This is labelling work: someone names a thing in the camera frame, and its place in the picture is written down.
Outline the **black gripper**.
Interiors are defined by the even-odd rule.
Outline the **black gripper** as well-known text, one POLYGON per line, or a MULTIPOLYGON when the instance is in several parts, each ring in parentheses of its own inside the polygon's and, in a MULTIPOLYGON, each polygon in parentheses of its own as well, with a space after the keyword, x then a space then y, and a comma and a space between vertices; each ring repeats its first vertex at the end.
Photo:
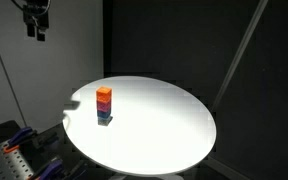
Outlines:
POLYGON ((37 40, 45 41, 45 30, 49 28, 48 4, 27 4, 23 6, 23 19, 27 26, 27 36, 35 37, 37 29, 37 40))

